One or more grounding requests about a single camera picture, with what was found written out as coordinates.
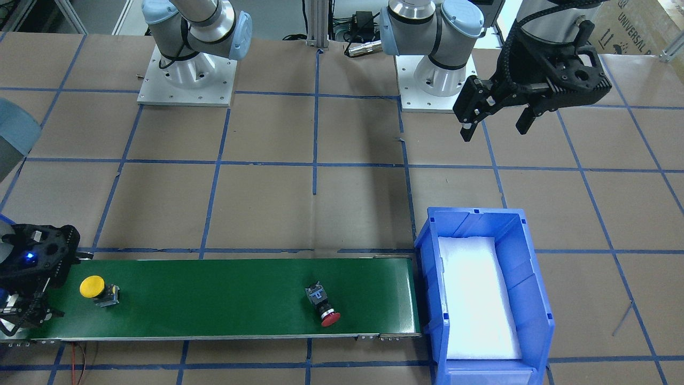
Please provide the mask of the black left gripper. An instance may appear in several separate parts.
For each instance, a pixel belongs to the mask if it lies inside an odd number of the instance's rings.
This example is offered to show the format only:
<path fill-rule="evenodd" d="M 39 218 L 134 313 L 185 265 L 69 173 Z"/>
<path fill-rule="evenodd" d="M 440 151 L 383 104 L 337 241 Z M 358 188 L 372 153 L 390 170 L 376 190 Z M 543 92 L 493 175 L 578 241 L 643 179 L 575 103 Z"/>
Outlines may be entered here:
<path fill-rule="evenodd" d="M 596 49 L 586 43 L 552 45 L 515 42 L 498 60 L 494 80 L 470 75 L 463 83 L 453 112 L 462 124 L 460 135 L 470 142 L 477 124 L 494 114 L 494 107 L 527 104 L 516 122 L 526 135 L 543 115 L 538 107 L 572 107 L 597 103 L 612 90 Z"/>

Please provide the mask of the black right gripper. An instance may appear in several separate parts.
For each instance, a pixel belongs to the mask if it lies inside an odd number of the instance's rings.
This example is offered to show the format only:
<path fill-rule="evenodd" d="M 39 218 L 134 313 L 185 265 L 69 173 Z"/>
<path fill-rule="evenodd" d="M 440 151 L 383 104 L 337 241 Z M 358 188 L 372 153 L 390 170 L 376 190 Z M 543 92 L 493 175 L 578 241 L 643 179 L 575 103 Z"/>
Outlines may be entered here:
<path fill-rule="evenodd" d="M 64 316 L 48 294 L 79 264 L 79 241 L 73 225 L 2 224 L 2 334 L 11 338 Z"/>

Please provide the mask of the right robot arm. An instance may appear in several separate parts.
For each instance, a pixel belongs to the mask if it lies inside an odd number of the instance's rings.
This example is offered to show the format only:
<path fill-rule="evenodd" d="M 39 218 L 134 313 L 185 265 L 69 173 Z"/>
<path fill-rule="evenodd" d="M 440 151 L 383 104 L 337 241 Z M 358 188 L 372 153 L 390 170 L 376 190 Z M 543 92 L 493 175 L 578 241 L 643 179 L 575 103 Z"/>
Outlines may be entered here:
<path fill-rule="evenodd" d="M 250 48 L 249 13 L 229 1 L 144 1 L 142 13 L 156 51 L 142 81 L 142 105 L 227 106 L 236 62 Z M 78 252 L 73 225 L 2 221 L 2 337 L 22 338 L 64 313 L 49 304 L 73 265 L 91 259 Z"/>

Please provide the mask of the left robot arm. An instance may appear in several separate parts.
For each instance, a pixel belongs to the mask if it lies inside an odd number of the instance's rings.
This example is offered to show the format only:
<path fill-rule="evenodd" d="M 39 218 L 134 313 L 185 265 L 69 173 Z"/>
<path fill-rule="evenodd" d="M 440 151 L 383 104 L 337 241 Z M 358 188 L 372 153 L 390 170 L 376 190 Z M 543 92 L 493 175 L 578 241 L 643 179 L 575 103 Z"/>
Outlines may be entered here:
<path fill-rule="evenodd" d="M 524 107 L 516 129 L 527 134 L 535 119 L 559 108 L 591 105 L 611 90 L 589 42 L 601 1 L 523 1 L 488 79 L 465 67 L 486 27 L 470 1 L 390 1 L 379 13 L 383 51 L 418 55 L 415 79 L 426 93 L 457 95 L 453 112 L 469 142 L 478 124 L 509 106 Z"/>

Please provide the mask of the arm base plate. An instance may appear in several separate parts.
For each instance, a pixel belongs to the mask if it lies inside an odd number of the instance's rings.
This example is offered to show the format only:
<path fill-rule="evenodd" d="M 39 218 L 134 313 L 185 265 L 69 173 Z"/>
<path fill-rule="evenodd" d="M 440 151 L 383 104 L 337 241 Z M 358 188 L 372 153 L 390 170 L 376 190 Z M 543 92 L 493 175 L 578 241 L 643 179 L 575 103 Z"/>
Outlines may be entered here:
<path fill-rule="evenodd" d="M 238 61 L 199 53 L 168 68 L 158 47 L 154 47 L 138 93 L 141 105 L 229 107 Z"/>
<path fill-rule="evenodd" d="M 464 67 L 447 70 L 428 56 L 395 57 L 401 108 L 407 112 L 452 113 L 466 79 L 476 75 L 472 56 Z"/>

